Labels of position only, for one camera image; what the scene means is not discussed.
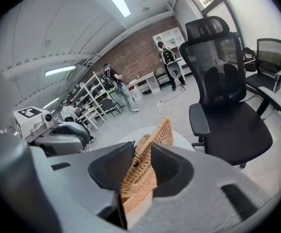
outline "wicker basket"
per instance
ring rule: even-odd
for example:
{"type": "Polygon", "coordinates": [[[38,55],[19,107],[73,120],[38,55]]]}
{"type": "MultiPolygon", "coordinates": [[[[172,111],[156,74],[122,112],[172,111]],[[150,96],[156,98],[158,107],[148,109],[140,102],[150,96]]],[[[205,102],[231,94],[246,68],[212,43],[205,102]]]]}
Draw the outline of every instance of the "wicker basket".
{"type": "Polygon", "coordinates": [[[168,117],[161,121],[151,135],[145,134],[136,144],[132,165],[121,185],[121,198],[126,214],[157,186],[156,175],[151,166],[153,142],[173,144],[172,126],[168,117]]]}

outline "black t-shirt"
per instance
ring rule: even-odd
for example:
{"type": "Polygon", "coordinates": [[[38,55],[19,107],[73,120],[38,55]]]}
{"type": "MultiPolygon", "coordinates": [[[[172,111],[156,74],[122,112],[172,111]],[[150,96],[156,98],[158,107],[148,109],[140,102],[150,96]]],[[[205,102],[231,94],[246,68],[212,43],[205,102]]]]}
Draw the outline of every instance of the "black t-shirt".
{"type": "Polygon", "coordinates": [[[117,74],[117,72],[114,69],[109,69],[105,72],[106,77],[110,78],[110,80],[115,81],[116,83],[122,83],[122,81],[115,78],[115,74],[117,74]]]}

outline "chair armrest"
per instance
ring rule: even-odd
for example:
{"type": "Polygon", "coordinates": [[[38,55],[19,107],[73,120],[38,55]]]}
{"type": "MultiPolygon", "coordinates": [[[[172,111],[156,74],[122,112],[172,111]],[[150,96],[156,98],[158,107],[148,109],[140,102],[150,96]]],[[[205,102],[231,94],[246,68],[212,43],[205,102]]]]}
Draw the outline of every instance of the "chair armrest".
{"type": "Polygon", "coordinates": [[[276,78],[278,78],[278,77],[280,77],[280,76],[281,76],[281,70],[278,71],[277,73],[275,73],[275,77],[276,77],[276,78]]]}
{"type": "Polygon", "coordinates": [[[250,60],[250,61],[247,61],[247,62],[244,62],[243,64],[244,64],[244,68],[246,68],[246,66],[248,66],[248,65],[250,65],[250,64],[253,64],[253,63],[255,63],[256,62],[256,60],[250,60]]]}
{"type": "Polygon", "coordinates": [[[208,121],[200,103],[190,105],[189,120],[195,136],[204,137],[210,133],[208,121]]]}
{"type": "Polygon", "coordinates": [[[274,104],[281,111],[281,98],[277,94],[266,87],[259,87],[258,91],[264,95],[264,99],[269,100],[270,103],[274,104]]]}

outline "smoke detector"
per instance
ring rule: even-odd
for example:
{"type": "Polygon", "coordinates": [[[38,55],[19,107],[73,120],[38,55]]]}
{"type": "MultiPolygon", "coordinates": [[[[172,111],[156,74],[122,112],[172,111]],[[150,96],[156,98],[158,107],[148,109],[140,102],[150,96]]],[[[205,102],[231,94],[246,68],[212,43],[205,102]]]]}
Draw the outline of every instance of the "smoke detector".
{"type": "Polygon", "coordinates": [[[143,12],[147,12],[148,10],[150,10],[149,7],[143,7],[143,9],[142,9],[143,12]]]}

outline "chair seat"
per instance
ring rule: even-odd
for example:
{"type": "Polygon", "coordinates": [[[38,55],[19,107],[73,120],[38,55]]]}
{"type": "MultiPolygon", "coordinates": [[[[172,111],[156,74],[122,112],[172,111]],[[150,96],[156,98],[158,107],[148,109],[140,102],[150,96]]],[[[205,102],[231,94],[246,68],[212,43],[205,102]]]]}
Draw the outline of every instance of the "chair seat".
{"type": "Polygon", "coordinates": [[[272,146],[272,136],[260,116],[245,102],[205,110],[210,128],[207,154],[231,165],[246,163],[272,146]]]}
{"type": "Polygon", "coordinates": [[[276,80],[264,74],[255,73],[246,78],[246,83],[254,89],[266,87],[270,91],[273,90],[276,80]]]}

